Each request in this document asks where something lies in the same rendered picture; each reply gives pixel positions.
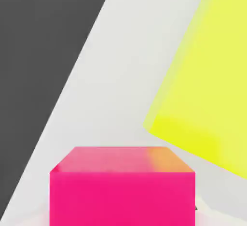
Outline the large yellow box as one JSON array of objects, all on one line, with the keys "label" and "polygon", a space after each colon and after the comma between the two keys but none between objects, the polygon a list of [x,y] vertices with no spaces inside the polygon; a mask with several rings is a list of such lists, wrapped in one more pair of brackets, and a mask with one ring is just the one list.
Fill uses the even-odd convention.
[{"label": "large yellow box", "polygon": [[247,179],[247,0],[201,0],[143,122]]}]

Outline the small pink cube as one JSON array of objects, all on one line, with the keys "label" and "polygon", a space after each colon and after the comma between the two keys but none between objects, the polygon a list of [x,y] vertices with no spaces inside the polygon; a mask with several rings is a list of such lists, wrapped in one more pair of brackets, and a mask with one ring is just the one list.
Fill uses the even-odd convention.
[{"label": "small pink cube", "polygon": [[167,147],[75,147],[50,172],[49,226],[195,226],[195,172]]}]

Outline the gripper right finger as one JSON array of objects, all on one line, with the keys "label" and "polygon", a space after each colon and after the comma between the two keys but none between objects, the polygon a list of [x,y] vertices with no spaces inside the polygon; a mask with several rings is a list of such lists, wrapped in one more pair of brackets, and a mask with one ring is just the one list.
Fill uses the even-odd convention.
[{"label": "gripper right finger", "polygon": [[238,219],[210,209],[201,197],[195,197],[195,207],[195,226],[238,226]]}]

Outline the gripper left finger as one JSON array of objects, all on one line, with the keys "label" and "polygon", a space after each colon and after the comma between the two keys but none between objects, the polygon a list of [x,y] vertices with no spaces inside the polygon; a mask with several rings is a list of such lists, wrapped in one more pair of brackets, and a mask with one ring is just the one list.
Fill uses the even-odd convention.
[{"label": "gripper left finger", "polygon": [[49,226],[49,203],[44,203],[25,214],[18,226]]}]

